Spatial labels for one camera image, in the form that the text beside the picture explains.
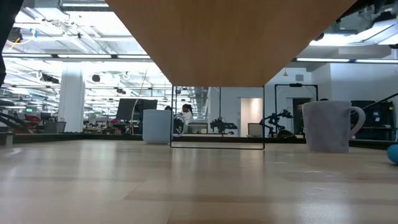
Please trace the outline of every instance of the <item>metal frame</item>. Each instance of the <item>metal frame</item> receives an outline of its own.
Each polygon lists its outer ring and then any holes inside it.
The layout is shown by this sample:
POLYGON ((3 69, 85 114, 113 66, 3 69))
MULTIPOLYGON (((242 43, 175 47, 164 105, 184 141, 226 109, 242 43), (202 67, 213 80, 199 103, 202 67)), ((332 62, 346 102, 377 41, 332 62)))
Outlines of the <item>metal frame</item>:
MULTIPOLYGON (((172 111, 174 110, 173 108, 173 102, 174 102, 174 89, 177 90, 177 86, 172 86, 172 111)), ((221 117, 221 89, 222 87, 219 87, 219 95, 218 95, 218 103, 219 103, 219 111, 218 111, 218 117, 221 117)), ((262 118, 265 118, 266 115, 266 104, 265 104, 265 98, 266 98, 266 86, 262 86, 262 118)), ((175 96, 175 102, 177 105, 177 92, 175 96)), ((182 146, 173 146, 173 121, 174 121, 174 113, 172 113, 170 117, 170 143, 169 146, 172 149, 249 149, 249 150, 264 150, 266 148, 266 143, 265 143, 265 138, 266 138, 266 130, 264 126, 264 122, 262 122, 262 148, 247 148, 247 147, 182 147, 182 146)), ((221 137, 214 137, 214 138, 224 138, 224 134, 221 134, 221 137)))
POLYGON ((313 86, 315 87, 315 94, 316 94, 316 100, 318 101, 318 85, 311 85, 311 84, 301 84, 301 83, 291 83, 291 84, 275 84, 274 87, 274 94, 275 94, 275 114, 278 114, 278 97, 277 97, 277 87, 278 86, 289 86, 291 88, 301 88, 303 86, 313 86))

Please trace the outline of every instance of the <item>ceiling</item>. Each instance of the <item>ceiling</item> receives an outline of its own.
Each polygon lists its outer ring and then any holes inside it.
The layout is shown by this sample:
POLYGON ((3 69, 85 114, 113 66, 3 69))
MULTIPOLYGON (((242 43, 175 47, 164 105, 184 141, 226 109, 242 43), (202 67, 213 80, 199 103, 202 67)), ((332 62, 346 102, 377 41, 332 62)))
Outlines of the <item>ceiling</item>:
MULTIPOLYGON (((3 52, 42 54, 131 54, 147 55, 118 17, 104 1, 84 0, 25 0, 25 7, 16 17, 14 27, 21 28, 20 44, 8 42, 3 52)), ((366 29, 368 23, 358 14, 344 18, 339 29, 366 29)), ((308 46, 298 57, 361 57, 383 58, 390 54, 388 46, 322 47, 308 46)), ((44 82, 42 74, 61 81, 63 64, 57 60, 39 58, 5 58, 7 77, 2 98, 18 104, 48 104, 56 111, 60 85, 44 82)), ((82 62, 86 80, 85 113, 113 115, 118 98, 140 97, 158 99, 159 109, 171 105, 172 84, 151 60, 94 60, 82 62), (92 81, 94 74, 101 81, 92 81), (116 92, 117 88, 126 94, 116 92)), ((291 63, 288 67, 305 67, 311 72, 319 63, 291 63)), ((206 115, 207 88, 180 88, 177 109, 191 102, 197 118, 206 115)))

